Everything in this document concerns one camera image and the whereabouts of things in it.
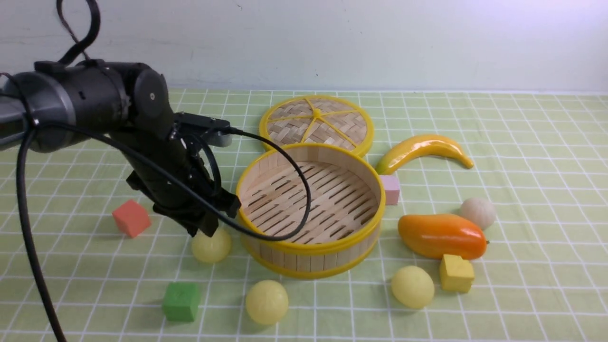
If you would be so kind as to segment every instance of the steamer basket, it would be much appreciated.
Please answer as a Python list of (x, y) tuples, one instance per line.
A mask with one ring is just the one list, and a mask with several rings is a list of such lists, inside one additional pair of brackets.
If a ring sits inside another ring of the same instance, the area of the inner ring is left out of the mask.
[[(292, 144), (293, 158), (311, 189), (311, 212), (299, 234), (281, 242), (242, 235), (253, 258), (289, 277), (318, 279), (353, 268), (378, 241), (385, 195), (380, 177), (363, 159), (332, 145)], [(241, 176), (240, 220), (261, 234), (293, 231), (304, 214), (306, 191), (289, 161), (266, 152)]]
[[(270, 108), (260, 120), (260, 135), (281, 148), (300, 143), (342, 147), (363, 157), (371, 148), (373, 122), (359, 106), (339, 97), (294, 97)], [(267, 144), (264, 148), (274, 149)]]

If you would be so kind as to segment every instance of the green grid tablecloth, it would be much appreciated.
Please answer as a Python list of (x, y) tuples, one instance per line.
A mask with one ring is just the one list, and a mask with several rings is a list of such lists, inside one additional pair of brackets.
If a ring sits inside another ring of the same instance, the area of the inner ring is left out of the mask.
[[(300, 92), (172, 89), (175, 110), (223, 117), (258, 133), (273, 103)], [(185, 230), (153, 215), (153, 225), (126, 239), (111, 212), (130, 198), (121, 155), (89, 141), (49, 155), (30, 153), (29, 208), (39, 257), (71, 341), (608, 341), (608, 96), (339, 92), (372, 117), (376, 161), (413, 134), (454, 138), (475, 161), (463, 169), (441, 158), (416, 159), (396, 174), (401, 201), (388, 206), (382, 236), (356, 268), (321, 281), (279, 277), (248, 257), (233, 235), (230, 256), (198, 264)], [(234, 190), (263, 152), (235, 137), (215, 149), (224, 186)], [(33, 284), (15, 201), (14, 150), (0, 155), (0, 337), (53, 341)], [(474, 261), (465, 295), (437, 287), (424, 310), (407, 310), (387, 286), (394, 272), (418, 265), (438, 281), (438, 262), (412, 254), (396, 233), (405, 213), (457, 209), (486, 197), (498, 220)], [(290, 311), (258, 327), (243, 310), (256, 281), (281, 281)], [(170, 281), (202, 289), (198, 319), (166, 323), (160, 309)]]

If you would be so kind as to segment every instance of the plastic ball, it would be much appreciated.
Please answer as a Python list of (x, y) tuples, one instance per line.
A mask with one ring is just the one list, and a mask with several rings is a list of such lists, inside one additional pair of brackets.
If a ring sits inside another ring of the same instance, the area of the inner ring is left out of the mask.
[(224, 260), (232, 248), (232, 238), (223, 229), (218, 228), (212, 237), (199, 232), (192, 238), (192, 254), (203, 263), (216, 263)]
[(496, 208), (485, 198), (469, 198), (460, 206), (460, 216), (485, 230), (496, 221)]
[(275, 324), (283, 319), (289, 309), (287, 291), (276, 281), (258, 282), (247, 293), (245, 309), (254, 322)]
[(429, 274), (418, 266), (399, 269), (392, 281), (393, 296), (404, 306), (422, 309), (433, 301), (435, 284)]

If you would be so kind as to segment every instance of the wooden block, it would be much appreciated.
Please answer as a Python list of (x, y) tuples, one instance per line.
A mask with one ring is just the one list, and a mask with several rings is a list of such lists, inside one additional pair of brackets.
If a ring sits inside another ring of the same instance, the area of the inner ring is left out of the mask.
[(162, 311), (169, 322), (194, 322), (201, 291), (193, 282), (172, 282), (165, 291)]
[(467, 293), (475, 280), (475, 272), (470, 261), (460, 256), (445, 254), (441, 258), (439, 277), (444, 291)]
[(118, 229), (131, 238), (146, 230), (152, 222), (148, 211), (134, 200), (128, 200), (112, 212)]
[(399, 179), (394, 175), (380, 175), (382, 186), (384, 187), (384, 195), (386, 196), (386, 205), (395, 206), (399, 203)]

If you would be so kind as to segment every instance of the white wall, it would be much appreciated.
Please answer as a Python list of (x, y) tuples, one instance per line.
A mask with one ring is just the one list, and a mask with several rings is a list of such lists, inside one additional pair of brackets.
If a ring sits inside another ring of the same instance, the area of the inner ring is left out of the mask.
[[(608, 91), (608, 0), (98, 0), (88, 51), (172, 85)], [(0, 70), (71, 46), (54, 0), (0, 0)], [(65, 0), (79, 37), (84, 0)]]

